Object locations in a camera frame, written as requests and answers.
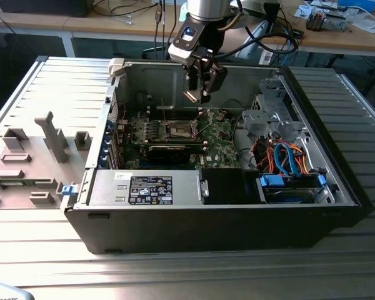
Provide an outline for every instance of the table leg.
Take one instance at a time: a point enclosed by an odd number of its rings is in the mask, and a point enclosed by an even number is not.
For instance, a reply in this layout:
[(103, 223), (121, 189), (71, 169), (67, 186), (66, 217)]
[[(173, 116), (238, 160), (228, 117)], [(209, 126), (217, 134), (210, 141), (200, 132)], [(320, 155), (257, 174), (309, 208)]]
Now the table leg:
[(75, 58), (75, 48), (73, 43), (73, 36), (69, 31), (63, 31), (60, 34), (60, 38), (62, 39), (62, 44), (64, 45), (65, 53), (69, 58)]

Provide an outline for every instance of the blue latch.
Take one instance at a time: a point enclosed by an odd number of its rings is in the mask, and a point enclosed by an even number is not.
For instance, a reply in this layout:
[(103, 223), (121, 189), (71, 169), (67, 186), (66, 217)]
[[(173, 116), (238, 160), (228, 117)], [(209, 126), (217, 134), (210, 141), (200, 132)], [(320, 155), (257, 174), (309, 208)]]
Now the blue latch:
[(262, 175), (260, 178), (261, 186), (284, 186), (282, 176), (280, 175)]
[(324, 187), (326, 185), (326, 179), (323, 175), (318, 176), (318, 181), (321, 183), (321, 185)]
[(63, 196), (76, 196), (76, 195), (78, 195), (78, 185), (74, 184), (72, 186), (63, 186), (61, 194)]

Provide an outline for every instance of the electronic component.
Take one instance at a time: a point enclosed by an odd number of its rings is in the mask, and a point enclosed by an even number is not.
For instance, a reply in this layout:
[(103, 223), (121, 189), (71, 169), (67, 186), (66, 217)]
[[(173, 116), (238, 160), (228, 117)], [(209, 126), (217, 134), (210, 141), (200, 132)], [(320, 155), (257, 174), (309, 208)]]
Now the electronic component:
[[(118, 145), (119, 160), (125, 168), (239, 167), (237, 159), (229, 158), (235, 150), (230, 140), (230, 120), (225, 118), (225, 112), (207, 109), (199, 110), (198, 114), (186, 111), (159, 113), (153, 109), (150, 117), (141, 111), (130, 109), (129, 112), (131, 127), (126, 129), (126, 133), (131, 135), (131, 142)], [(222, 115), (222, 120), (213, 121), (214, 116), (219, 115)], [(124, 132), (123, 127), (119, 128), (119, 135)]]
[(344, 17), (333, 12), (324, 12), (318, 8), (313, 8), (306, 20), (308, 30), (320, 31), (322, 29), (332, 31), (344, 31), (347, 21)]
[(264, 196), (262, 200), (268, 204), (320, 203), (325, 198), (325, 194), (321, 193), (326, 187), (323, 175), (290, 177), (265, 174), (261, 176), (260, 183)]

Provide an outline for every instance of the gray floor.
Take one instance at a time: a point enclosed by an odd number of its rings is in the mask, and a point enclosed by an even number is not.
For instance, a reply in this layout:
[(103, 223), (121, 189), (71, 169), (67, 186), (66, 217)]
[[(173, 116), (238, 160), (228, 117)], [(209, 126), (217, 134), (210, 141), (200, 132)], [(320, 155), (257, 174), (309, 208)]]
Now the gray floor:
[[(62, 42), (56, 37), (46, 36), (4, 36), (6, 46), (0, 46), (0, 108), (18, 85), (36, 55), (65, 56)], [(85, 58), (113, 58), (118, 53), (124, 58), (141, 58), (143, 49), (151, 48), (151, 42), (109, 41), (100, 39), (76, 39), (76, 52)], [(252, 55), (250, 61), (232, 59), (237, 63), (258, 62), (260, 51)], [(323, 68), (331, 58), (331, 54), (309, 54), (300, 52), (291, 54), (287, 65)], [(338, 59), (334, 69), (348, 76), (354, 85), (362, 90), (368, 80), (373, 57), (365, 61), (359, 56), (345, 56)], [(375, 86), (367, 97), (375, 108)]]

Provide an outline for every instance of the black cable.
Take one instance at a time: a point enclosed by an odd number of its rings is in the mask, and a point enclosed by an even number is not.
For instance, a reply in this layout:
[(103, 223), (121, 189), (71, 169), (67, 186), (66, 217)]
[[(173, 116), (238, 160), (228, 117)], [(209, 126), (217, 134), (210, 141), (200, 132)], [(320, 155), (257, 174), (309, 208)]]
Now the black cable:
[(253, 36), (253, 34), (251, 33), (250, 29), (247, 26), (245, 27), (245, 30), (251, 39), (255, 39), (255, 37)]
[(241, 13), (243, 13), (243, 5), (242, 5), (242, 2), (241, 2), (240, 0), (236, 0), (236, 4), (237, 4), (237, 6), (238, 6), (238, 8), (239, 8), (239, 11), (240, 11)]
[(162, 5), (162, 60), (165, 60), (165, 0)]
[(156, 30), (154, 32), (154, 59), (157, 60), (157, 34), (158, 34), (158, 22), (156, 22)]
[(279, 8), (279, 10), (281, 11), (282, 15), (283, 15), (283, 19), (281, 17), (277, 17), (283, 21), (285, 21), (286, 23), (286, 27), (287, 27), (287, 31), (289, 31), (290, 33), (292, 33), (292, 30), (293, 30), (293, 26), (292, 24), (288, 21), (288, 19), (286, 18), (286, 15), (285, 15), (285, 12), (283, 11), (283, 9)]
[(138, 3), (139, 0), (135, 0), (134, 3), (132, 4), (128, 4), (128, 5), (119, 5), (119, 6), (116, 6), (114, 8), (110, 8), (110, 13), (112, 14), (115, 10), (119, 9), (119, 8), (128, 8), (128, 7), (131, 7), (131, 6), (134, 6), (136, 3)]
[(171, 36), (173, 35), (174, 33), (174, 30), (175, 30), (175, 27), (176, 27), (176, 0), (174, 0), (174, 24), (172, 25), (172, 29), (171, 29), (171, 33), (169, 34), (168, 36), (168, 40), (167, 40), (167, 45), (166, 45), (166, 57), (168, 56), (168, 48), (169, 48), (169, 45), (170, 45), (170, 40), (171, 40)]
[(28, 46), (28, 44), (26, 44), (19, 36), (18, 36), (18, 34), (9, 26), (9, 24), (7, 24), (7, 22), (5, 21), (5, 20), (3, 20), (2, 19), (2, 17), (0, 16), (0, 20), (1, 20), (1, 22), (4, 24), (4, 25), (6, 25), (6, 27), (8, 28), (8, 29), (10, 29), (10, 31), (13, 33), (13, 34), (15, 34), (15, 36), (16, 36), (16, 38), (21, 42), (21, 43), (23, 43), (24, 44), (24, 46), (25, 47), (27, 47), (31, 52), (32, 52), (32, 54), (33, 55), (35, 55), (35, 56), (38, 56), (37, 54), (36, 54), (36, 52), (35, 51), (33, 51), (33, 49), (31, 48), (31, 47), (29, 47)]
[(156, 30), (154, 32), (154, 58), (157, 60), (157, 35), (158, 35), (158, 26), (163, 18), (163, 0), (158, 2), (159, 7), (156, 9), (156, 14), (154, 20), (156, 20)]
[(129, 12), (125, 12), (124, 14), (102, 14), (101, 12), (98, 12), (96, 10), (96, 6), (102, 2), (104, 2), (105, 0), (100, 0), (99, 2), (97, 2), (94, 6), (93, 6), (93, 11), (96, 13), (96, 14), (99, 14), (100, 16), (105, 16), (105, 17), (120, 17), (120, 16), (125, 16), (127, 14), (133, 14), (133, 13), (136, 13), (138, 11), (142, 11), (143, 9), (148, 9), (148, 8), (153, 8), (154, 6), (157, 6), (158, 3), (155, 3), (153, 5), (150, 5), (150, 6), (145, 6), (145, 7), (142, 7), (142, 8), (139, 8), (139, 9), (136, 9), (134, 11), (129, 11)]
[(236, 99), (226, 99), (226, 100), (224, 100), (220, 105), (219, 105), (219, 108), (220, 109), (223, 109), (223, 105), (225, 104), (225, 103), (227, 103), (228, 101), (233, 101), (233, 102), (235, 102), (236, 104), (238, 104), (241, 108), (243, 108), (243, 109), (246, 109), (244, 106), (243, 106), (243, 104), (241, 104), (238, 100), (236, 100)]
[[(278, 18), (278, 19), (281, 19), (282, 21), (284, 21), (284, 22), (286, 23), (286, 29), (287, 29), (289, 35), (291, 36), (291, 35), (292, 35), (292, 31), (293, 31), (292, 24), (291, 24), (291, 23), (288, 21), (288, 19), (286, 18), (286, 15), (285, 15), (285, 12), (283, 11), (283, 9), (282, 9), (282, 8), (279, 8), (279, 10), (281, 11), (281, 13), (282, 13), (282, 15), (283, 15), (283, 18), (278, 17), (278, 16), (277, 16), (277, 18)], [(286, 40), (285, 43), (283, 44), (281, 50), (283, 50), (283, 49), (286, 47), (286, 44), (287, 44), (287, 43), (288, 43), (288, 41)], [(269, 64), (270, 64), (270, 65), (273, 65), (273, 64), (276, 62), (276, 60), (277, 60), (277, 63), (279, 64), (279, 58), (280, 58), (280, 55), (279, 55), (279, 54), (278, 54), (278, 55), (275, 55), (274, 59), (273, 59)]]
[[(293, 44), (293, 48), (288, 49), (288, 50), (284, 50), (284, 51), (280, 51), (280, 50), (271, 49), (270, 47), (267, 47), (263, 43), (260, 42), (264, 38), (273, 38), (273, 37), (276, 37), (276, 36), (279, 36), (280, 38), (285, 38), (285, 39), (290, 40)], [(228, 56), (231, 56), (231, 55), (243, 50), (244, 48), (246, 48), (246, 47), (248, 47), (248, 46), (250, 46), (251, 44), (254, 44), (254, 43), (259, 44), (263, 49), (265, 49), (269, 52), (272, 52), (272, 53), (276, 53), (276, 54), (290, 54), (290, 53), (293, 53), (294, 51), (296, 51), (299, 48), (299, 44), (290, 35), (285, 34), (285, 33), (280, 33), (280, 32), (274, 32), (274, 33), (263, 34), (262, 36), (256, 37), (255, 39), (252, 39), (252, 40), (246, 42), (242, 46), (239, 46), (232, 51), (229, 51), (229, 52), (224, 53), (224, 54), (218, 54), (218, 55), (215, 55), (214, 57), (216, 59), (227, 58)]]

